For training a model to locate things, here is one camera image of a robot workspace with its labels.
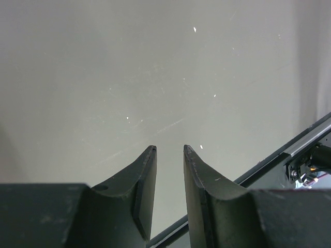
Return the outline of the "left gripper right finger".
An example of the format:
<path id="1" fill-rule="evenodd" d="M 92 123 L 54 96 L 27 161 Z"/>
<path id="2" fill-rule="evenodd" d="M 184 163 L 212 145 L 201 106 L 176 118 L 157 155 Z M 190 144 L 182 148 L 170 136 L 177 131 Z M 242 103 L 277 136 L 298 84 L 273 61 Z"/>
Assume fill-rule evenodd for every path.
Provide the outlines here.
<path id="1" fill-rule="evenodd" d="M 192 247 L 330 247 L 330 190 L 249 190 L 189 146 L 184 178 Z"/>

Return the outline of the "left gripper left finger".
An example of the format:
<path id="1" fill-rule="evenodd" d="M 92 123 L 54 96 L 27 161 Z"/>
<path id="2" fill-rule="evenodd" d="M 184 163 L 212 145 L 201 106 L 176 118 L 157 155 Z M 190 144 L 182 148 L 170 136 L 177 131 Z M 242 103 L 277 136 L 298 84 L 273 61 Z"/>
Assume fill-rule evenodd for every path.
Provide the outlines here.
<path id="1" fill-rule="evenodd" d="M 109 179 L 1 184 L 1 247 L 145 247 L 151 238 L 157 148 Z"/>

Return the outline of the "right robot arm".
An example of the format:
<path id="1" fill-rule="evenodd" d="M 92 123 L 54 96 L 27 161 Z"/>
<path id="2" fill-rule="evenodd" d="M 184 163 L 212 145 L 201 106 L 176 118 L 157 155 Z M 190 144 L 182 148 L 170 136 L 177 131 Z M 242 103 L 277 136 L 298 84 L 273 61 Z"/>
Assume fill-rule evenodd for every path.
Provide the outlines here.
<path id="1" fill-rule="evenodd" d="M 316 169 L 322 171 L 330 170 L 330 147 L 318 146 L 315 148 L 310 157 L 310 164 Z"/>

